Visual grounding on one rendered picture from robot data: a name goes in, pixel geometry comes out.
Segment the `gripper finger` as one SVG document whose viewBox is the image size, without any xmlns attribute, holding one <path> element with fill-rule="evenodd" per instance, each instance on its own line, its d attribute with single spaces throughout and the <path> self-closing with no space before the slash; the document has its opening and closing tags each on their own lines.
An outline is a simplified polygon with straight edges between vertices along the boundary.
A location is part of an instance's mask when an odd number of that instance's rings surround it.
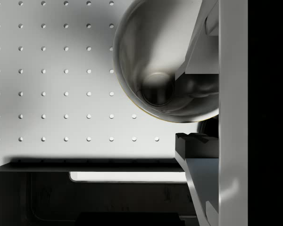
<svg viewBox="0 0 283 226">
<path fill-rule="evenodd" d="M 218 138 L 202 133 L 177 133 L 175 159 L 185 172 L 199 225 L 218 226 Z"/>
<path fill-rule="evenodd" d="M 202 0 L 185 60 L 175 78 L 183 74 L 219 74 L 219 0 Z"/>
</svg>

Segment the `yellow mug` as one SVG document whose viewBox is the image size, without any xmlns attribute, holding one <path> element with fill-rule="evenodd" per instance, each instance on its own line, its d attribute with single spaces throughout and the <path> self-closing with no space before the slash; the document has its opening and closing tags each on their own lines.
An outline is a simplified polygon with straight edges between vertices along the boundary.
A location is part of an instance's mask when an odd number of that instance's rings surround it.
<svg viewBox="0 0 283 226">
<path fill-rule="evenodd" d="M 149 115 L 175 122 L 199 122 L 217 137 L 219 74 L 183 74 L 202 0 L 133 0 L 117 27 L 113 61 L 131 101 Z"/>
</svg>

